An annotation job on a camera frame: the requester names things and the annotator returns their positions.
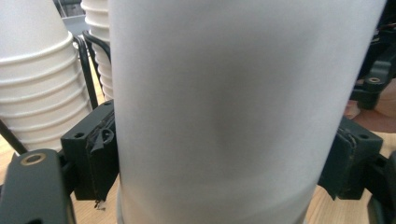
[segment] wooden surface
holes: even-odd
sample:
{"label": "wooden surface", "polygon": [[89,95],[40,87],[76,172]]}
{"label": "wooden surface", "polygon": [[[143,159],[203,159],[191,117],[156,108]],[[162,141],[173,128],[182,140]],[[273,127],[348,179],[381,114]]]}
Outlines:
{"label": "wooden surface", "polygon": [[[103,95],[98,92],[99,104],[104,101]],[[384,139],[381,153],[388,157],[392,150],[396,150],[396,133],[378,133]],[[4,182],[7,165],[12,158],[12,148],[0,136],[0,183]],[[95,210],[94,202],[76,201],[74,195],[75,213],[80,224],[108,224],[117,223],[116,219],[116,192],[118,181],[113,186],[106,202],[106,211]],[[308,208],[306,219],[308,224],[368,224],[366,205],[370,199],[370,193],[365,192],[360,201],[341,201],[335,202],[327,192],[321,187],[317,187],[312,197],[312,202]]]}

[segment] black metal bracket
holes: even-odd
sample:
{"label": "black metal bracket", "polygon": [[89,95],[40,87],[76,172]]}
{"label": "black metal bracket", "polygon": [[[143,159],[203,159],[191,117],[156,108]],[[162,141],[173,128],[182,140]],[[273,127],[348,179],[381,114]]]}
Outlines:
{"label": "black metal bracket", "polygon": [[364,82],[355,85],[350,100],[358,101],[360,108],[374,109],[381,91],[396,77],[396,45],[372,45],[359,77],[364,77]]}
{"label": "black metal bracket", "polygon": [[62,137],[63,150],[29,151],[7,169],[0,223],[76,223],[70,193],[105,201],[119,173],[113,101],[99,105]]}
{"label": "black metal bracket", "polygon": [[396,152],[386,159],[381,146],[377,135],[343,118],[318,182],[333,199],[359,200],[370,190],[371,224],[396,222]]}

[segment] black cable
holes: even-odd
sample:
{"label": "black cable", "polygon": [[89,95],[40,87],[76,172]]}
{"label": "black cable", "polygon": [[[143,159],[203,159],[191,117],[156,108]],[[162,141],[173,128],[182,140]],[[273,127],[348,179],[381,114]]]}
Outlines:
{"label": "black cable", "polygon": [[85,42],[78,36],[74,37],[74,41],[78,44],[79,61],[81,62],[82,72],[84,74],[85,83],[87,84],[88,94],[90,95],[91,106],[92,109],[95,109],[98,106],[98,100],[93,85],[90,61],[88,59],[87,49],[85,48]]}

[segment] white paper cup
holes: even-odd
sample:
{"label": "white paper cup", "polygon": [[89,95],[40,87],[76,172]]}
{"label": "white paper cup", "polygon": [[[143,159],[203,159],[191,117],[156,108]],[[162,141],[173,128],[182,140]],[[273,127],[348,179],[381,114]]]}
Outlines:
{"label": "white paper cup", "polygon": [[37,55],[67,38],[67,30],[52,1],[13,1],[2,4],[0,15],[7,18],[0,20],[1,63]]}
{"label": "white paper cup", "polygon": [[0,111],[3,114],[36,111],[48,105],[55,105],[85,87],[85,79],[80,70],[63,83],[30,95],[0,96]]}
{"label": "white paper cup", "polygon": [[61,42],[36,54],[13,60],[1,60],[0,83],[30,81],[62,69],[77,58],[72,41],[73,35],[69,33]]}
{"label": "white paper cup", "polygon": [[102,41],[105,41],[109,45],[110,31],[108,27],[98,27],[98,26],[90,25],[90,34]]}
{"label": "white paper cup", "polygon": [[38,110],[28,110],[21,113],[1,114],[0,118],[7,121],[7,126],[14,129],[23,129],[37,125],[37,123],[48,123],[59,117],[70,113],[80,105],[87,104],[89,97],[85,87],[76,91],[67,98],[60,99],[59,103],[46,105]]}
{"label": "white paper cup", "polygon": [[39,148],[61,149],[60,138],[73,128],[80,120],[84,119],[91,112],[88,106],[78,108],[72,116],[58,125],[48,128],[30,131],[18,132],[14,131],[20,141],[27,146],[29,150]]}
{"label": "white paper cup", "polygon": [[48,87],[64,83],[71,76],[81,70],[77,53],[70,60],[62,64],[56,64],[47,69],[47,71],[31,76],[28,74],[25,78],[9,79],[0,81],[0,96],[30,95],[47,89]]}
{"label": "white paper cup", "polygon": [[108,11],[107,0],[83,0],[81,7],[84,10]]}
{"label": "white paper cup", "polygon": [[107,10],[95,10],[93,8],[85,9],[85,21],[100,24],[103,26],[108,26],[108,11]]}

